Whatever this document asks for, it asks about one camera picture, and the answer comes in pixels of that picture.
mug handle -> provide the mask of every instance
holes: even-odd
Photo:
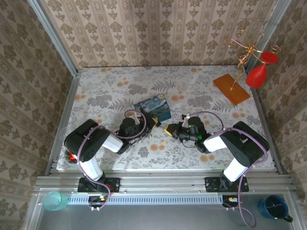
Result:
[[[292,221],[293,221],[293,218],[291,216],[289,216],[289,214],[287,216],[285,216],[283,219],[285,221],[289,222],[289,223],[292,223]]]

blue mug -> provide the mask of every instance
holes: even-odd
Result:
[[[293,218],[288,214],[288,206],[284,199],[277,195],[270,195],[258,202],[258,211],[266,218],[284,219],[292,223]]]

plastic cup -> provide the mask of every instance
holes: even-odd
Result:
[[[48,193],[43,201],[44,209],[48,211],[58,211],[66,208],[68,205],[68,197],[53,191]]]

gray surface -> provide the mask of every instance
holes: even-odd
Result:
[[[257,202],[267,195],[244,195],[243,207],[254,213],[255,229],[291,230],[281,219],[267,219],[257,211]],[[240,213],[210,205],[109,205],[92,212],[86,205],[71,205],[61,211],[42,210],[38,230],[240,230],[248,229]]]

vent grille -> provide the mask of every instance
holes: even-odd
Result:
[[[87,204],[87,195],[71,195],[70,205]],[[214,205],[222,204],[222,195],[114,195],[110,205]]]

